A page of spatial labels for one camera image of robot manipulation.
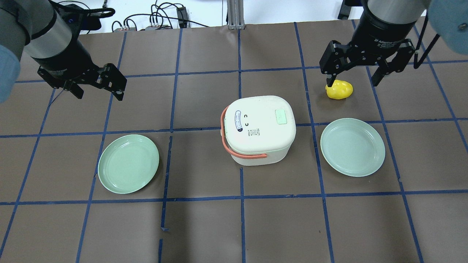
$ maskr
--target handle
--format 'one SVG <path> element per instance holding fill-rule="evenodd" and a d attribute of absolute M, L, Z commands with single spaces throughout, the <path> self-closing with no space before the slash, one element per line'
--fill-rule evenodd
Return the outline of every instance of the handle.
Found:
<path fill-rule="evenodd" d="M 229 108 L 229 106 L 227 106 L 224 110 L 223 110 L 223 113 L 221 114 L 221 140 L 223 141 L 223 146 L 224 146 L 224 149 L 230 153 L 232 156 L 235 156 L 237 158 L 241 158 L 241 159 L 262 159 L 262 158 L 266 158 L 267 155 L 266 153 L 262 153 L 262 154 L 258 154 L 258 155 L 245 155 L 245 154 L 240 154 L 240 153 L 236 153 L 235 151 L 233 151 L 232 149 L 230 149 L 227 145 L 226 145 L 226 138 L 225 138 L 225 134 L 224 134 L 224 116 L 226 115 L 226 110 L 227 108 Z"/>

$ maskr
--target yellow object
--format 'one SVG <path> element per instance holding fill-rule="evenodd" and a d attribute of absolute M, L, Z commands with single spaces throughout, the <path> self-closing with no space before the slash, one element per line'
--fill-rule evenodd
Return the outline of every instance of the yellow object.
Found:
<path fill-rule="evenodd" d="M 352 85 L 343 80 L 335 80 L 331 87 L 325 85 L 325 89 L 327 90 L 327 96 L 330 99 L 341 100 L 345 99 L 352 94 Z"/>

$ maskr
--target green plate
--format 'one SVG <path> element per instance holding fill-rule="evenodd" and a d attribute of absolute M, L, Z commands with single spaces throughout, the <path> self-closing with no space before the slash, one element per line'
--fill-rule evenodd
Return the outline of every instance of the green plate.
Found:
<path fill-rule="evenodd" d="M 148 184 L 158 165 L 156 145 L 145 136 L 130 134 L 107 146 L 99 159 L 97 173 L 107 190 L 128 194 Z"/>
<path fill-rule="evenodd" d="M 354 177 L 375 173 L 385 159 L 385 145 L 379 133 L 353 118 L 338 119 L 327 125 L 320 147 L 333 169 Z"/>

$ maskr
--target white box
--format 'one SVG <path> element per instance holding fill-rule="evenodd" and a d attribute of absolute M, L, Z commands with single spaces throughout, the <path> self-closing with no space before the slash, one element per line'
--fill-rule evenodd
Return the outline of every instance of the white box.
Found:
<path fill-rule="evenodd" d="M 221 115 L 221 136 L 226 151 L 241 165 L 279 162 L 296 137 L 293 110 L 277 96 L 239 99 Z"/>

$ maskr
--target bolt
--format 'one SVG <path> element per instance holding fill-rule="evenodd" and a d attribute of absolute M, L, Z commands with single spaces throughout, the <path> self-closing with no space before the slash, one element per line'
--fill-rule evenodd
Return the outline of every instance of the bolt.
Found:
<path fill-rule="evenodd" d="M 458 26 L 458 30 L 465 30 L 467 27 L 468 25 L 466 23 L 463 23 Z"/>

